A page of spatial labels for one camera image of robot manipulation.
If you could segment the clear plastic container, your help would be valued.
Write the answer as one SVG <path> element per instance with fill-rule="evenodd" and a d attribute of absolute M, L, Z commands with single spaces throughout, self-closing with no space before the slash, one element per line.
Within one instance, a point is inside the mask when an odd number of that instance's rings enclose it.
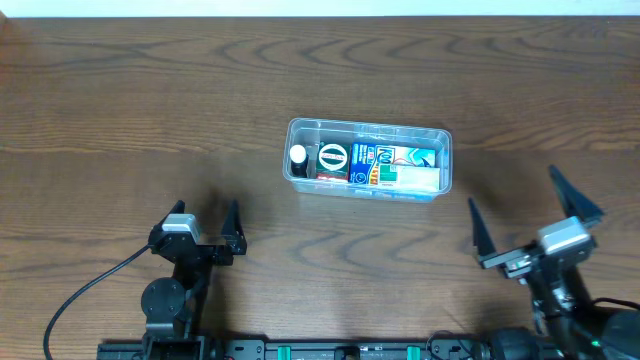
<path fill-rule="evenodd" d="M 316 159 L 321 142 L 348 144 L 351 152 L 356 142 L 433 149 L 436 152 L 436 167 L 440 170 L 440 189 L 428 192 L 361 185 L 350 181 L 333 183 L 316 180 Z M 296 144 L 304 146 L 309 157 L 306 178 L 295 177 L 291 173 L 289 149 Z M 437 128 L 295 118 L 289 124 L 285 140 L 282 173 L 298 192 L 376 200 L 430 202 L 451 190 L 453 139 L 448 131 Z"/>

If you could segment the red Panadol ActiFast box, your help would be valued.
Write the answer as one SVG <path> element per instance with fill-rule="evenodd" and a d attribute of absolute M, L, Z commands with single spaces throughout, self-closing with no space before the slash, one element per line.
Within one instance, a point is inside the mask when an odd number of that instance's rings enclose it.
<path fill-rule="evenodd" d="M 334 176 L 332 174 L 319 174 L 316 176 L 316 180 L 328 181 L 333 183 L 349 183 L 348 176 L 340 177 L 340 176 Z"/>

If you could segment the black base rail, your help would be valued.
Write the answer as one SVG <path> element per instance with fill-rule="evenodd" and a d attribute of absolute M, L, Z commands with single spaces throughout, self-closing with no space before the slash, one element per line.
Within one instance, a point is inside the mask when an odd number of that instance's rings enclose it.
<path fill-rule="evenodd" d="M 494 357 L 484 342 L 453 338 L 423 342 L 149 340 L 100 344 L 96 354 L 98 360 L 491 360 Z"/>

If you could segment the white green medicine box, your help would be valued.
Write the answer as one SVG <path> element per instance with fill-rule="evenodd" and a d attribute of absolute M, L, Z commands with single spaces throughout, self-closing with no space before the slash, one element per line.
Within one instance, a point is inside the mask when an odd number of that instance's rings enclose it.
<path fill-rule="evenodd" d="M 440 189 L 440 170 L 429 167 L 381 165 L 380 186 L 435 192 Z"/>

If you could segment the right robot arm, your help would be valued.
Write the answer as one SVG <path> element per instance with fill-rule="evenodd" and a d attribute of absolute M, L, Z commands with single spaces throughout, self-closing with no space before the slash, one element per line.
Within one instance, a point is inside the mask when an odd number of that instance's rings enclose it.
<path fill-rule="evenodd" d="M 474 359 L 636 359 L 639 306 L 610 297 L 593 298 L 578 266 L 597 246 L 591 234 L 603 210 L 574 187 L 560 170 L 549 175 L 563 220 L 538 230 L 529 244 L 496 250 L 475 202 L 468 203 L 477 262 L 497 269 L 530 291 L 536 330 L 504 328 L 474 342 Z"/>

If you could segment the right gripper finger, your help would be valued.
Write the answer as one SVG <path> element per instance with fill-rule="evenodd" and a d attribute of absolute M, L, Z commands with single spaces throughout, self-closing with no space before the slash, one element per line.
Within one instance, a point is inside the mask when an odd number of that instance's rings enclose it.
<path fill-rule="evenodd" d="M 581 223 L 601 222 L 604 211 L 574 187 L 555 165 L 549 166 L 549 175 L 567 218 L 577 217 Z"/>
<path fill-rule="evenodd" d="M 473 245 L 478 251 L 480 258 L 490 258 L 497 254 L 492 238 L 486 224 L 478 210 L 474 200 L 468 199 L 468 205 L 472 220 Z"/>

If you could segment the blue Kool Fever box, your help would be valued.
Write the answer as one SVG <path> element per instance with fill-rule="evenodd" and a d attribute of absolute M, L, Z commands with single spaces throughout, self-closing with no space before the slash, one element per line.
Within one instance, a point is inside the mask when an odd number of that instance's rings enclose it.
<path fill-rule="evenodd" d="M 428 148 L 356 142 L 352 146 L 349 181 L 380 186 L 381 165 L 436 167 L 436 152 Z"/>

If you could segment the dark syrup bottle white cap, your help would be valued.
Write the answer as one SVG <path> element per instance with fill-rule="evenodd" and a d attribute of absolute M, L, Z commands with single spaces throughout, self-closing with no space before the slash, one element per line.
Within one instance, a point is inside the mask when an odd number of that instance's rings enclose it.
<path fill-rule="evenodd" d="M 289 149 L 290 169 L 295 177 L 306 178 L 308 166 L 308 154 L 306 148 L 296 144 Z"/>

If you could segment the green Zam-Buk box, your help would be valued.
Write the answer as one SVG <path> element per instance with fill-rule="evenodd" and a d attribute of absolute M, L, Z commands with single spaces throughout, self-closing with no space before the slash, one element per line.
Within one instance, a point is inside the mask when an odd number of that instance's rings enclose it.
<path fill-rule="evenodd" d="M 321 142 L 316 159 L 316 176 L 332 174 L 349 180 L 351 147 L 348 144 Z"/>

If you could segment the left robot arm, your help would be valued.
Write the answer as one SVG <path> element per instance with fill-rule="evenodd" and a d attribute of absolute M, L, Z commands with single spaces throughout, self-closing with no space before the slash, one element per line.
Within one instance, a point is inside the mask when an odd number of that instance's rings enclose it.
<path fill-rule="evenodd" d="M 221 229 L 222 244 L 201 244 L 201 231 L 185 203 L 176 202 L 169 213 L 152 227 L 150 251 L 174 265 L 170 277 L 151 282 L 141 296 L 146 316 L 141 358 L 222 359 L 221 341 L 196 333 L 200 312 L 210 284 L 211 270 L 231 266 L 236 256 L 247 252 L 239 205 L 232 202 Z"/>

